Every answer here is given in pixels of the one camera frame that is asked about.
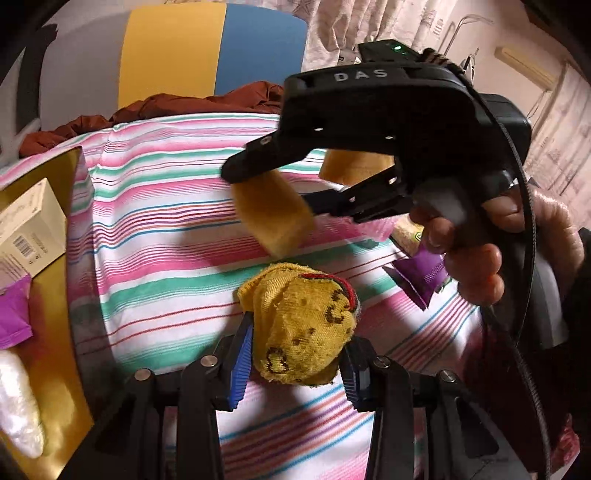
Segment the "person's right hand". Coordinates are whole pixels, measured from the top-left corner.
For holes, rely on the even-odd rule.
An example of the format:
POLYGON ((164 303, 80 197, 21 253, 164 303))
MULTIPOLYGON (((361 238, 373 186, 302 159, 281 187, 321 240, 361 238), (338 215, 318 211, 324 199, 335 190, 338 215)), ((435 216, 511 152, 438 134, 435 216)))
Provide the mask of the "person's right hand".
MULTIPOLYGON (((530 192, 541 250, 552 266, 560 295, 565 296, 585 261, 583 240, 565 203, 537 187, 532 187, 530 192)), ((518 188, 485 202, 483 208, 500 229, 510 233, 525 229, 518 188)), ((464 299, 479 306, 490 306, 501 300, 505 283, 500 276, 503 256, 497 245, 471 240, 467 247, 462 247, 456 239, 458 229, 431 208, 417 206, 410 218, 424 227, 425 248, 444 256, 445 268, 457 280, 464 299)))

